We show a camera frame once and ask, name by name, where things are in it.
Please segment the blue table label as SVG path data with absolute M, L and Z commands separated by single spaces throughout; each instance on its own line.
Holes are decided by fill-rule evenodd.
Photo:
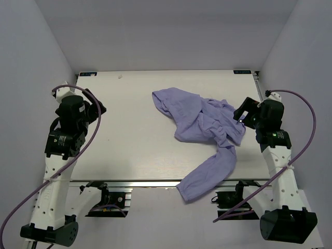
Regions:
M 80 72 L 79 77 L 93 77 L 96 76 L 97 72 Z
M 251 74 L 251 70 L 233 70 L 234 74 Z

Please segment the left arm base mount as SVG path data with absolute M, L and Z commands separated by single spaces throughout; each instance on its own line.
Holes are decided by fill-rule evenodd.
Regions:
M 128 200 L 126 197 L 127 192 L 110 191 L 106 182 L 90 181 L 86 185 L 79 187 L 80 194 L 88 192 L 92 188 L 100 190 L 101 197 L 97 198 L 98 202 L 92 207 L 86 217 L 126 217 L 128 211 L 125 209 L 129 207 L 126 205 Z

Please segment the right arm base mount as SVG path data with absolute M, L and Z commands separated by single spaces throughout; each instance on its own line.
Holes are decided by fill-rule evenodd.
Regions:
M 261 185 L 253 180 L 244 181 L 240 180 L 233 191 L 218 191 L 216 196 L 211 199 L 211 202 L 217 204 L 218 216 L 223 215 L 227 210 L 238 204 L 243 200 L 243 188 L 247 186 L 260 187 Z M 225 220 L 259 220 L 256 213 L 253 212 L 251 206 L 246 202 L 238 207 L 231 214 L 237 214 L 237 216 L 226 217 Z

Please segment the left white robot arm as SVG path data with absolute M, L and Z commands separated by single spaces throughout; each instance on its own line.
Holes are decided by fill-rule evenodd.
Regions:
M 57 118 L 50 126 L 45 147 L 45 173 L 30 222 L 21 227 L 20 236 L 33 242 L 70 247 L 78 233 L 78 215 L 97 205 L 109 203 L 109 193 L 101 187 L 89 187 L 71 211 L 65 209 L 73 169 L 78 158 L 94 140 L 106 112 L 103 104 L 85 88 L 81 95 L 71 85 L 53 89 L 59 102 Z

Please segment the left blue table label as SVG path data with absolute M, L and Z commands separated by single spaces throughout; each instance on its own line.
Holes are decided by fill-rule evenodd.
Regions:
M 79 77 L 93 77 L 96 76 L 97 72 L 80 72 Z

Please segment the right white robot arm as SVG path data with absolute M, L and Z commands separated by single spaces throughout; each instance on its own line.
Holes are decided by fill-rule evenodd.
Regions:
M 279 93 L 267 90 L 261 102 L 246 98 L 234 112 L 236 121 L 247 112 L 242 123 L 255 130 L 270 175 L 263 185 L 239 181 L 234 200 L 253 209 L 265 240 L 303 244 L 317 225 L 317 216 L 308 211 L 298 192 L 291 139 L 281 128 L 284 105 Z

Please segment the right blue table label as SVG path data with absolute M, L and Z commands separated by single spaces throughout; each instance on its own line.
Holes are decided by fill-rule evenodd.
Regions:
M 251 70 L 233 70 L 234 74 L 251 74 Z

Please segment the purple jacket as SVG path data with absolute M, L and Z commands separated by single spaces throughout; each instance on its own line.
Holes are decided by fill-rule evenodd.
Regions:
M 180 142 L 215 142 L 216 153 L 185 176 L 176 188 L 186 202 L 197 200 L 226 179 L 237 163 L 236 146 L 246 128 L 234 120 L 235 108 L 226 100 L 203 98 L 178 88 L 152 93 L 156 109 L 176 124 Z

